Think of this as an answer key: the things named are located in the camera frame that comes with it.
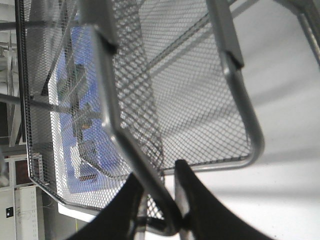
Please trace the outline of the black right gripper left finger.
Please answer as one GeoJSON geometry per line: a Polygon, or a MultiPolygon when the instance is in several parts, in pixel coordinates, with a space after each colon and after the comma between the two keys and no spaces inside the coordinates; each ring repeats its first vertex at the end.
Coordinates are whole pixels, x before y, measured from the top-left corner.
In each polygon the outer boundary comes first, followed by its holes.
{"type": "Polygon", "coordinates": [[[130,174],[114,199],[70,240],[133,240],[144,188],[130,174]]]}

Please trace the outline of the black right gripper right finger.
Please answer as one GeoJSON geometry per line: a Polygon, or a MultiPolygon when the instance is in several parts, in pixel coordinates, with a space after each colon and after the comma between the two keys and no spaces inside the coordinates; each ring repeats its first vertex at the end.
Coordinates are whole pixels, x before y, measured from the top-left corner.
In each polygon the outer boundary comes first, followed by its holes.
{"type": "Polygon", "coordinates": [[[183,159],[174,166],[175,202],[182,215],[181,240],[269,240],[225,207],[183,159]]]}

